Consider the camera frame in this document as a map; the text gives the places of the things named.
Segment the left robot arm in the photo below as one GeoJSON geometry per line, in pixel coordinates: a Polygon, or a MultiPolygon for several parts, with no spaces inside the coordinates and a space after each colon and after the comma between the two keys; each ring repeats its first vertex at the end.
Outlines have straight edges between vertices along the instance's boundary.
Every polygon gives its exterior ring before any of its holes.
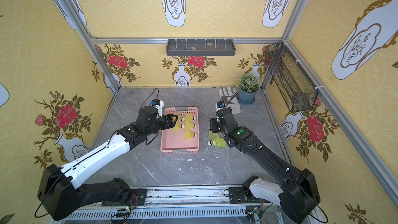
{"type": "Polygon", "coordinates": [[[177,121],[174,114],[159,116],[154,106],[141,108],[135,122],[115,131],[104,144],[61,167],[54,164],[47,167],[37,194],[40,205],[58,221],[93,203],[128,203],[131,188],[123,179],[96,184],[86,184],[86,180],[114,159],[146,143],[148,136],[172,129],[177,121]]]}

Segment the small circuit board right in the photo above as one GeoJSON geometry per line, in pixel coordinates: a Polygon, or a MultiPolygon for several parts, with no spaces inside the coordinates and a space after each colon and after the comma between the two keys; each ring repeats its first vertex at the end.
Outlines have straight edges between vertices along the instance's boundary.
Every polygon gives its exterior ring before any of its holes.
{"type": "Polygon", "coordinates": [[[245,214],[246,218],[251,222],[255,224],[260,223],[260,206],[247,206],[245,209],[245,214]]]}

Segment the pink perforated storage basket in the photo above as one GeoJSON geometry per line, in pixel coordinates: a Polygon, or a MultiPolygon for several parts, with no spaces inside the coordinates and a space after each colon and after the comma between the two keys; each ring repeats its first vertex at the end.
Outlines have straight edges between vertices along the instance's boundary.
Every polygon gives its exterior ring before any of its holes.
{"type": "Polygon", "coordinates": [[[189,131],[196,133],[197,137],[187,141],[184,140],[185,128],[179,131],[173,131],[172,129],[164,130],[162,131],[160,151],[166,155],[198,153],[200,148],[198,108],[195,106],[169,107],[165,109],[164,113],[177,116],[184,116],[185,113],[190,113],[196,116],[196,121],[192,123],[197,124],[197,127],[189,131]]]}

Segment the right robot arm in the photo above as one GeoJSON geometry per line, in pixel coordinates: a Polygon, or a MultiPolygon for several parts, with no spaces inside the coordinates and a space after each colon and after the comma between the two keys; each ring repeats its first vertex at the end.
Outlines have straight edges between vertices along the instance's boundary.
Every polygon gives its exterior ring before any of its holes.
{"type": "Polygon", "coordinates": [[[254,188],[260,184],[256,178],[249,184],[249,190],[255,198],[264,199],[279,205],[285,214],[295,223],[300,224],[320,203],[320,195],[315,176],[308,170],[300,170],[289,164],[267,148],[250,129],[238,125],[231,108],[216,112],[209,120],[209,130],[221,133],[228,146],[248,155],[276,180],[281,193],[275,198],[268,198],[265,189],[254,188]]]}

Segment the grey wall shelf tray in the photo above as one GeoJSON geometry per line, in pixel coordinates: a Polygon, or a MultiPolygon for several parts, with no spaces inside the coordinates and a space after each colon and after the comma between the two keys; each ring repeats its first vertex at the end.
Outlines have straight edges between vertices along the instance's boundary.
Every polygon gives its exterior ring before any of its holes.
{"type": "Polygon", "coordinates": [[[174,38],[168,39],[167,56],[227,57],[235,56],[233,39],[228,38],[174,38]]]}

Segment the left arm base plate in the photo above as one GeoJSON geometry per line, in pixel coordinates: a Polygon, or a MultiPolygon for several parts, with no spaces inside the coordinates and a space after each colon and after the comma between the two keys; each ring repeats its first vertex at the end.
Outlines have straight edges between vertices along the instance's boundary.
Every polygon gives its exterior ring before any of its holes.
{"type": "Polygon", "coordinates": [[[114,201],[103,201],[101,206],[144,206],[147,197],[147,189],[137,188],[130,189],[122,197],[114,201]]]}

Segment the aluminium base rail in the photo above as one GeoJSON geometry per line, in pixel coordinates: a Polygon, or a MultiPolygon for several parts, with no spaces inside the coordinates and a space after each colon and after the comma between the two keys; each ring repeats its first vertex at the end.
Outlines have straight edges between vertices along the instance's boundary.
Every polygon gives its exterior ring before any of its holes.
{"type": "MultiPolygon", "coordinates": [[[[165,187],[133,187],[147,189],[144,206],[101,206],[102,202],[81,207],[63,220],[48,219],[50,224],[66,222],[126,224],[131,220],[160,220],[188,218],[246,218],[247,206],[260,206],[260,224],[292,224],[293,221],[279,205],[273,202],[260,204],[232,204],[228,196],[229,187],[243,185],[204,185],[204,186],[165,186],[165,187]],[[115,218],[118,209],[129,207],[131,215],[127,219],[115,218]]],[[[268,198],[275,198],[281,189],[273,183],[261,183],[268,198]]]]}

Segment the grey white work glove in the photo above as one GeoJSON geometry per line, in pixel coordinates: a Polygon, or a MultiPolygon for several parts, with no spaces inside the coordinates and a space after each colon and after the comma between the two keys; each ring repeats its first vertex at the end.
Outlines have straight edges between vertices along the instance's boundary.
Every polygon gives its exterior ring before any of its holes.
{"type": "Polygon", "coordinates": [[[223,87],[218,89],[218,92],[221,100],[224,101],[226,104],[229,103],[228,107],[232,109],[233,114],[241,113],[240,103],[236,95],[238,91],[235,87],[223,87]]]}

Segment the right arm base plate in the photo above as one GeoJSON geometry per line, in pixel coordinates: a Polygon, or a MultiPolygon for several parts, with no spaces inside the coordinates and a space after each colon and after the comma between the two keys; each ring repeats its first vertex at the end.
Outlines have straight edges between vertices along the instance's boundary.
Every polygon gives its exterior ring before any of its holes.
{"type": "Polygon", "coordinates": [[[262,204],[269,203],[264,199],[256,198],[247,187],[229,187],[228,196],[232,204],[262,204]]]}

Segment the green plant in blue pot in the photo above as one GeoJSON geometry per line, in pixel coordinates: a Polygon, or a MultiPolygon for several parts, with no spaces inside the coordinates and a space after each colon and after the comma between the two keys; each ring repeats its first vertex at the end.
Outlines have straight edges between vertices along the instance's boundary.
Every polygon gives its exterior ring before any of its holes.
{"type": "Polygon", "coordinates": [[[239,78],[238,87],[238,101],[244,105],[253,104],[260,88],[259,78],[252,72],[243,74],[239,78]]]}

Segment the small circuit board left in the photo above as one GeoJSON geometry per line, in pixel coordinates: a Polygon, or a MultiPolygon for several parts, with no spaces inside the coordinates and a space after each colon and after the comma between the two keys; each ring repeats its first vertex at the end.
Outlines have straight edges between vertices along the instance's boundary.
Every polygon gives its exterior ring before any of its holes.
{"type": "Polygon", "coordinates": [[[126,207],[124,209],[118,209],[114,217],[127,219],[130,217],[130,215],[131,215],[131,209],[129,207],[126,207]]]}

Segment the small circuit board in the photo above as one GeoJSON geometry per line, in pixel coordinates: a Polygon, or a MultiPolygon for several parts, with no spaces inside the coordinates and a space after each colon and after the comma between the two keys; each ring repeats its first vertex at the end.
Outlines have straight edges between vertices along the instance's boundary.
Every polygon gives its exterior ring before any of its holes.
{"type": "Polygon", "coordinates": [[[131,209],[129,207],[126,207],[124,209],[118,209],[114,217],[127,219],[130,217],[130,215],[131,215],[131,209]]]}
{"type": "Polygon", "coordinates": [[[260,206],[247,206],[245,209],[245,214],[246,218],[251,222],[255,224],[260,223],[260,206]]]}

